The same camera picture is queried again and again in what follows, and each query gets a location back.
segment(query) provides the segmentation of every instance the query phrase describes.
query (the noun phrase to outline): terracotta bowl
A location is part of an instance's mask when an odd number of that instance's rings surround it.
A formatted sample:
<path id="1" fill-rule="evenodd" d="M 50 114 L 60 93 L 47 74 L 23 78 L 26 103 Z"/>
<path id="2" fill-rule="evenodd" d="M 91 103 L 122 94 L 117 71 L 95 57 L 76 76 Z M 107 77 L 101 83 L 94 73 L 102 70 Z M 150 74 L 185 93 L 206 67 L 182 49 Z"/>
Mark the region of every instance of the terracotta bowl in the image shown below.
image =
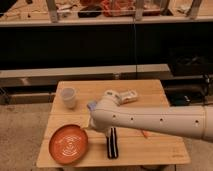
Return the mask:
<path id="1" fill-rule="evenodd" d="M 49 152 L 59 164 L 71 164 L 87 151 L 88 137 L 78 125 L 65 125 L 51 137 Z"/>

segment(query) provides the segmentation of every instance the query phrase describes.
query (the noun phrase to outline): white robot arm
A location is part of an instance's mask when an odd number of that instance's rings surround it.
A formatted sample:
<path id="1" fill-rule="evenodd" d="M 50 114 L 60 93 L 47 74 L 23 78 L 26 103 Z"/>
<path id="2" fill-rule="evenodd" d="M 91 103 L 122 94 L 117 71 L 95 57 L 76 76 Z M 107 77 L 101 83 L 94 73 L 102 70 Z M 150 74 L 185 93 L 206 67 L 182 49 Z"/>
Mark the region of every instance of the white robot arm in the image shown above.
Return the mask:
<path id="1" fill-rule="evenodd" d="M 213 107 L 119 107 L 116 91 L 106 91 L 91 110 L 90 127 L 108 133 L 110 127 L 143 129 L 213 142 Z"/>

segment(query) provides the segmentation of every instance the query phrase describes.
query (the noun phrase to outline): white container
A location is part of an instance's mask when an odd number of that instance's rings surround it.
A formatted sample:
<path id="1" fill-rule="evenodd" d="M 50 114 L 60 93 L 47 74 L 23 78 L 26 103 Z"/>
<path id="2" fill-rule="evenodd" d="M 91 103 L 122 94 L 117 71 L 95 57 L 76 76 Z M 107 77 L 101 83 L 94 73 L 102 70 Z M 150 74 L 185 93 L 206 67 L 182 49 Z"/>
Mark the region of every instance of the white container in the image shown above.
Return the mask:
<path id="1" fill-rule="evenodd" d="M 61 100 L 63 101 L 64 105 L 69 108 L 73 109 L 76 105 L 76 90 L 74 88 L 63 88 L 60 93 Z"/>

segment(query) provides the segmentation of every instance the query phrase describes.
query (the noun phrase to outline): wooden table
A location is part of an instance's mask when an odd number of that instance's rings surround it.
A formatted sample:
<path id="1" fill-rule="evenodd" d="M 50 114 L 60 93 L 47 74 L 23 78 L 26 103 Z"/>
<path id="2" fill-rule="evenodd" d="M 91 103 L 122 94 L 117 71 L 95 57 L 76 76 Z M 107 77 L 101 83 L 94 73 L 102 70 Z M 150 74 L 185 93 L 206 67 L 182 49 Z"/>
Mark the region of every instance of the wooden table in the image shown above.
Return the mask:
<path id="1" fill-rule="evenodd" d="M 59 92 L 65 87 L 74 87 L 77 90 L 77 106 L 74 110 L 67 109 L 59 97 Z M 38 167 L 63 167 L 57 164 L 49 154 L 48 144 L 51 136 L 59 127 L 66 124 L 87 126 L 89 119 L 87 103 L 91 100 L 99 100 L 108 89 L 119 92 L 134 89 L 139 93 L 137 102 L 125 106 L 169 106 L 158 80 L 60 82 L 37 160 Z M 118 159 L 107 158 L 106 139 L 103 134 L 87 130 L 89 150 L 81 160 L 71 166 L 168 165 L 190 162 L 181 137 L 148 132 L 148 138 L 145 138 L 140 130 L 127 128 L 117 128 L 117 132 Z"/>

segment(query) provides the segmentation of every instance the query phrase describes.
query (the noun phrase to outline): gray floor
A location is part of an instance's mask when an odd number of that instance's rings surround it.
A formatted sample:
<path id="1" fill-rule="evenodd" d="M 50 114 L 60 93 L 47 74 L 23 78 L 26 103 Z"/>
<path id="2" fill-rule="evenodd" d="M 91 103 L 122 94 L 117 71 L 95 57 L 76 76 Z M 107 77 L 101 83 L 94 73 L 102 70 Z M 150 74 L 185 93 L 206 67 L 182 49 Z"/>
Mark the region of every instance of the gray floor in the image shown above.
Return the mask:
<path id="1" fill-rule="evenodd" d="M 0 106 L 0 171 L 55 171 L 39 169 L 39 153 L 51 103 L 14 104 Z M 213 144 L 184 139 L 191 157 L 188 165 L 178 165 L 178 171 L 212 171 Z M 140 167 L 90 168 L 78 170 L 142 171 Z M 174 171 L 174 165 L 165 171 Z"/>

